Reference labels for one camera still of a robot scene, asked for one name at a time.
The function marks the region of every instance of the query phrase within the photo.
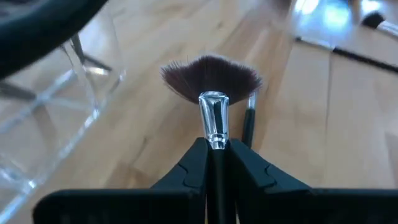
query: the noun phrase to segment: brush bristles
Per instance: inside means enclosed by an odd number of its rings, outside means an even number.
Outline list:
[[[380,13],[372,12],[365,17],[365,19],[362,21],[362,24],[369,28],[376,29],[380,23],[384,21],[385,19]]]
[[[262,84],[254,69],[214,55],[202,56],[188,65],[172,62],[162,67],[160,74],[170,89],[196,104],[200,93],[219,91],[229,97],[232,105]]]

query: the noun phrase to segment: wooden floor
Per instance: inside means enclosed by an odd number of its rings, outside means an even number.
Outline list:
[[[253,144],[263,158],[314,187],[398,185],[398,77],[294,43],[292,35],[398,64],[398,41],[359,24],[375,7],[398,24],[398,2],[115,0],[108,7],[126,79],[10,223],[28,223],[34,203],[54,190],[149,187],[166,174],[203,130],[198,106],[172,93],[159,67],[209,52],[246,62],[267,80]],[[245,106],[230,108],[232,138],[241,136]]]

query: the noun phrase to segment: makeup brush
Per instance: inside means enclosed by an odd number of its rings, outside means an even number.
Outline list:
[[[229,148],[228,105],[247,98],[262,83],[255,70],[215,55],[205,55],[182,65],[161,69],[166,84],[176,94],[199,104],[209,152],[207,210],[209,224],[236,223],[233,186],[227,176]]]
[[[254,134],[254,118],[256,117],[257,92],[250,94],[244,114],[242,142],[251,149]]]
[[[379,30],[385,34],[388,34],[398,39],[398,26],[385,20],[384,16],[377,11],[368,14],[362,21],[362,25],[365,25],[371,29]]]
[[[374,59],[371,57],[367,57],[367,56],[360,55],[360,54],[357,54],[354,52],[350,52],[349,50],[345,50],[340,47],[333,46],[323,40],[311,39],[311,38],[307,38],[307,37],[296,37],[295,40],[297,42],[303,42],[303,43],[311,45],[311,46],[327,49],[334,54],[337,54],[337,55],[340,55],[340,56],[343,56],[343,57],[346,57],[349,59],[353,59],[353,60],[356,60],[361,63],[372,65],[377,68],[381,68],[381,69],[384,69],[384,70],[387,70],[390,72],[398,73],[398,67],[396,65],[391,65],[386,62],[378,61],[377,59]]]

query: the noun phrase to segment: transparent plastic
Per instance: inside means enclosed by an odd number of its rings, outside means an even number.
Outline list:
[[[69,41],[0,81],[0,223],[75,148],[123,76],[105,6]]]

